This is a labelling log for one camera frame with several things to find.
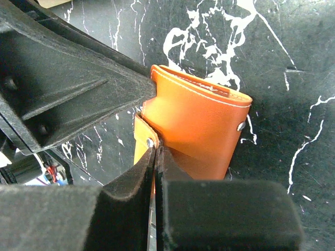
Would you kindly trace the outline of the brown leather card holder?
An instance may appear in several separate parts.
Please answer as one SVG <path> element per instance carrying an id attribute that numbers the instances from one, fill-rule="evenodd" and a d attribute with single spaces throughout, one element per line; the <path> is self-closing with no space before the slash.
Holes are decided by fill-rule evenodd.
<path id="1" fill-rule="evenodd" d="M 223 179 L 252 98 L 164 65 L 153 65 L 150 78 L 157 94 L 135 115 L 135 162 L 162 145 L 192 178 Z"/>

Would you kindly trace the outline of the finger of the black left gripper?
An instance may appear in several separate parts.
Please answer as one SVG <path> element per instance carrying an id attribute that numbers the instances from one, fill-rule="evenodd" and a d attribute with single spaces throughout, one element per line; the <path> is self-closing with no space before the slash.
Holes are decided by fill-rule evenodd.
<path id="1" fill-rule="evenodd" d="M 1 130 L 24 154 L 71 140 L 156 96 L 150 77 L 71 42 L 1 1 Z"/>
<path id="2" fill-rule="evenodd" d="M 34 3 L 33 1 L 11 1 L 11 3 L 25 14 L 30 11 L 35 11 L 37 14 L 36 21 L 38 23 L 67 40 L 106 56 L 107 58 L 112 59 L 120 65 L 125 66 L 143 76 L 150 76 L 150 69 L 148 67 L 140 65 L 138 62 L 126 55 L 103 44 L 90 35 L 85 34 L 78 28 L 55 15 L 52 11 L 41 7 L 39 4 Z"/>

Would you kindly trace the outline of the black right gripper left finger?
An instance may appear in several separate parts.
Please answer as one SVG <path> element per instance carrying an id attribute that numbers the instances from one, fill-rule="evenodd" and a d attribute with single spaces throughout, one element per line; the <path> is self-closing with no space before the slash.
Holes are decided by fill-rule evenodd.
<path id="1" fill-rule="evenodd" d="M 104 186 L 1 185 L 1 250 L 147 250 L 154 158 Z"/>

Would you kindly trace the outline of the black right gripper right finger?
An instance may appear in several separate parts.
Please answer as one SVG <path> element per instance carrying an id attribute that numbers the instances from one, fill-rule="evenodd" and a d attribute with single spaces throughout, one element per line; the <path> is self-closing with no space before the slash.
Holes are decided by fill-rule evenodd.
<path id="1" fill-rule="evenodd" d="M 300 250 L 285 188 L 266 180 L 194 180 L 166 147 L 155 159 L 158 250 Z"/>

